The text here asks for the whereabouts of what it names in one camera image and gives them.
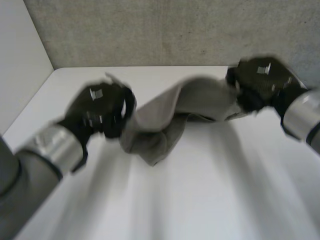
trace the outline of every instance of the white table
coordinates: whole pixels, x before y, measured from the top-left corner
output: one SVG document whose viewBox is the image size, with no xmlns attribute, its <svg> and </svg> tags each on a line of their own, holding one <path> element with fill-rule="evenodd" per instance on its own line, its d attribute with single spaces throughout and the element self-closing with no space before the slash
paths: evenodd
<svg viewBox="0 0 320 240">
<path fill-rule="evenodd" d="M 223 66 L 87 67 L 53 72 L 5 133 L 16 149 L 62 116 L 83 85 L 111 73 L 138 107 L 184 77 Z M 95 136 L 86 168 L 64 178 L 18 240 L 313 240 L 320 236 L 320 158 L 284 135 L 272 110 L 188 123 L 155 167 Z"/>
</svg>

